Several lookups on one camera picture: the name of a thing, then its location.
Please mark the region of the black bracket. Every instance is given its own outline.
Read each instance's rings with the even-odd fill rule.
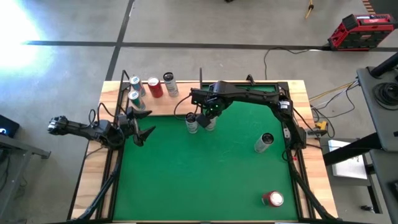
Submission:
[[[254,81],[253,77],[250,74],[246,77],[246,80],[250,81],[251,86],[254,86],[256,84],[256,82]]]

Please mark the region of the gray floor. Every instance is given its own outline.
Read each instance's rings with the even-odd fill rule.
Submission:
[[[0,2],[0,9],[6,9],[11,19],[25,27],[15,30],[6,26],[6,41],[115,42],[128,0],[5,2]],[[235,0],[231,4],[223,0],[136,0],[124,41],[323,45],[343,17],[366,13],[361,0],[324,0],[315,3],[315,10],[305,21],[307,6],[307,0]],[[382,46],[396,47],[397,43],[395,32]],[[98,104],[114,47],[5,47],[0,52],[0,114],[21,124],[18,139],[52,151],[47,161],[32,160],[25,173],[29,184],[25,195],[17,199],[12,218],[28,218],[28,223],[61,222],[67,217],[87,141],[51,136],[46,127],[49,119],[58,115],[87,122],[89,110]],[[251,74],[263,80],[264,54],[264,50],[122,47],[113,80],[119,80],[123,69],[142,78],[171,71],[179,80],[196,80],[200,67],[204,79],[235,80]],[[305,80],[308,95],[314,96],[353,81],[357,68],[377,65],[391,55],[317,51],[292,55],[275,50],[266,58],[267,77]],[[336,137],[372,133],[360,88],[349,95],[356,109],[332,120]],[[332,115],[349,108],[347,99],[341,97],[324,112]],[[365,187],[333,181],[332,191],[339,217],[344,220],[389,223],[386,214],[359,210],[370,201]]]

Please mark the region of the green mat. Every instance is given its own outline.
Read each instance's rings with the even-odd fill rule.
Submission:
[[[268,107],[234,102],[214,131],[196,134],[173,116],[139,123],[156,129],[144,147],[126,143],[114,220],[297,220],[282,128]],[[263,133],[275,141],[259,154]],[[262,204],[271,190],[283,194],[281,207]]]

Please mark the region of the red and white can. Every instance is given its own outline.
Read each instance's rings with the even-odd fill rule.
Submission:
[[[154,98],[163,96],[162,85],[160,84],[160,80],[158,78],[150,77],[148,79],[148,87]]]
[[[284,203],[284,196],[280,192],[273,190],[271,192],[262,195],[261,200],[264,205],[279,207]]]

